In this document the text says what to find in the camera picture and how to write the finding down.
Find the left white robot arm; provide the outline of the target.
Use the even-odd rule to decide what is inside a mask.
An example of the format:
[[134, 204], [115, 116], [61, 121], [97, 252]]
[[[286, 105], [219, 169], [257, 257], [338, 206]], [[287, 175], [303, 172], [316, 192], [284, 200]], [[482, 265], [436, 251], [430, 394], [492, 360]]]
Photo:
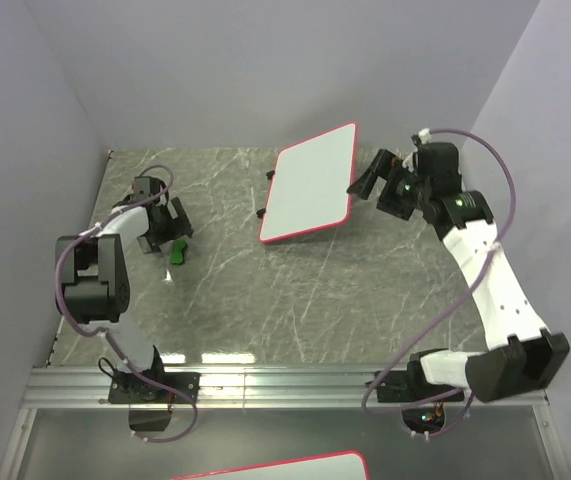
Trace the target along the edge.
[[128, 195], [109, 215], [76, 235], [55, 243], [55, 304], [72, 329], [99, 337], [118, 359], [98, 360], [116, 394], [136, 403], [155, 402], [176, 389], [158, 348], [136, 326], [125, 248], [139, 243], [145, 253], [193, 235], [189, 217], [177, 197]]

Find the green whiteboard eraser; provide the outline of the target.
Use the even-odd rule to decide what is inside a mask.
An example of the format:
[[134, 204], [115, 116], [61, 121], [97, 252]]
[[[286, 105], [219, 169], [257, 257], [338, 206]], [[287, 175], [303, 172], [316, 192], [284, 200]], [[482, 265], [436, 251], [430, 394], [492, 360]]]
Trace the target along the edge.
[[184, 239], [174, 240], [168, 262], [171, 265], [182, 265], [185, 262], [187, 248], [188, 244]]

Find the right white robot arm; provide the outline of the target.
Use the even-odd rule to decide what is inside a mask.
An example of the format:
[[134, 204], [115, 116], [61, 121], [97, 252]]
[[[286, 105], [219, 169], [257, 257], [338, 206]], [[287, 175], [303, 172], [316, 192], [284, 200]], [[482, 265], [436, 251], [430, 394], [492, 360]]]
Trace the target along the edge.
[[403, 220], [420, 211], [454, 258], [478, 310], [486, 349], [416, 352], [404, 370], [377, 372], [366, 392], [380, 403], [421, 404], [460, 401], [470, 391], [488, 403], [548, 388], [570, 352], [569, 341], [551, 333], [527, 299], [484, 196], [463, 189], [458, 149], [447, 142], [421, 145], [408, 162], [381, 149], [348, 191], [366, 200], [379, 179], [385, 185], [378, 209]]

